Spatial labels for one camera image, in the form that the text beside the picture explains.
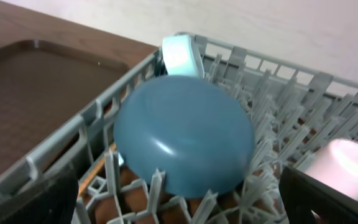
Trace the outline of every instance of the dish rack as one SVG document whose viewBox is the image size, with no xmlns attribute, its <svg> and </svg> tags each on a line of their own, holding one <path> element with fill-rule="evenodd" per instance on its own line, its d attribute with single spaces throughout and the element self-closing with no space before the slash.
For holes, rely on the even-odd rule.
<svg viewBox="0 0 358 224">
<path fill-rule="evenodd" d="M 164 73 L 161 49 L 127 72 L 3 173 L 0 201 L 19 194 L 45 174 L 70 167 L 81 177 L 80 185 L 89 182 L 85 191 L 91 196 L 86 205 L 78 198 L 72 223 L 91 223 L 90 213 L 97 202 L 112 196 L 119 216 L 109 221 L 110 224 L 131 223 L 146 216 L 153 216 L 158 223 L 157 212 L 177 205 L 189 223 L 228 223 L 226 216 L 234 212 L 239 213 L 240 223 L 288 223 L 278 191 L 280 173 L 287 165 L 305 170 L 313 160 L 313 153 L 331 139 L 358 141 L 358 83 L 201 35 L 179 34 L 191 35 L 198 44 L 205 81 L 238 99 L 254 125 L 257 143 L 254 157 L 240 191 L 233 191 L 238 206 L 221 209 L 218 193 L 210 191 L 193 216 L 183 197 L 175 196 L 159 204 L 164 177 L 169 175 L 163 170 L 156 170 L 150 185 L 137 179 L 120 186 L 119 154 L 110 150 L 114 144 L 114 119 L 121 103 L 134 89 Z M 211 54 L 211 47 L 223 54 Z M 330 93 L 335 86 L 348 94 Z M 49 166 L 73 139 L 75 143 Z M 106 150 L 95 153 L 100 147 Z M 105 166 L 106 178 L 96 176 L 90 181 L 89 176 L 97 166 Z M 138 213 L 122 213 L 117 196 L 139 187 L 147 197 L 147 208 Z M 257 200 L 267 209 L 254 206 Z"/>
</svg>

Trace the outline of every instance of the blue bowl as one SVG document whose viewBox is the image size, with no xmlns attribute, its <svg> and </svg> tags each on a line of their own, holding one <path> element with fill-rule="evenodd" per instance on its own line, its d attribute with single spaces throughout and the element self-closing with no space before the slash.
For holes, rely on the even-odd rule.
<svg viewBox="0 0 358 224">
<path fill-rule="evenodd" d="M 123 103 L 114 140 L 127 166 L 148 184 L 166 172 L 164 191 L 200 198 L 241 183 L 254 153 L 254 130 L 237 100 L 203 80 L 164 76 Z"/>
</svg>

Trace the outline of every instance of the brown tray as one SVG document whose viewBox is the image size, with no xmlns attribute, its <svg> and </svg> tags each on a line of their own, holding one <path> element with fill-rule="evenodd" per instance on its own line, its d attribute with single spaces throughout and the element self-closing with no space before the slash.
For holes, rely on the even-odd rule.
<svg viewBox="0 0 358 224">
<path fill-rule="evenodd" d="M 128 69 L 41 40 L 0 48 L 0 174 Z"/>
</svg>

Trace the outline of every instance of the black object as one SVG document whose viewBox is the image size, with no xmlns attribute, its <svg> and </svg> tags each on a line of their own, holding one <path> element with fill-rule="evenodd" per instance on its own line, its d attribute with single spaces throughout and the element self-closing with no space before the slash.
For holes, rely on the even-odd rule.
<svg viewBox="0 0 358 224">
<path fill-rule="evenodd" d="M 357 201 L 292 167 L 284 168 L 279 190 L 291 224 L 358 224 Z"/>
<path fill-rule="evenodd" d="M 0 223 L 69 224 L 77 195 L 78 181 L 73 170 L 52 173 L 0 203 Z"/>
</svg>

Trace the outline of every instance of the wooden table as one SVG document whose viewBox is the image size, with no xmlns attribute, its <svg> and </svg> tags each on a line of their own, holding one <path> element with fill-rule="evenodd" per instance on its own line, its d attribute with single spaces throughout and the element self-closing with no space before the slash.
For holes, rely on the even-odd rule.
<svg viewBox="0 0 358 224">
<path fill-rule="evenodd" d="M 130 68 L 157 49 L 125 37 L 0 2 L 0 47 L 28 39 L 48 40 L 120 60 Z"/>
</svg>

